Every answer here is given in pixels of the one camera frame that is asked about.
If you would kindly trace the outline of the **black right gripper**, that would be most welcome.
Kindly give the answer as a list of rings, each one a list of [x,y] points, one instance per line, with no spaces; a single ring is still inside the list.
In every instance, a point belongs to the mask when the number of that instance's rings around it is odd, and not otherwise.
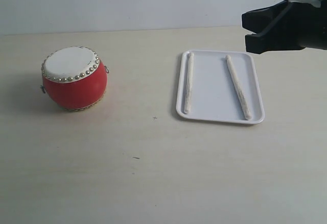
[[[326,0],[281,1],[242,14],[246,51],[326,50]]]

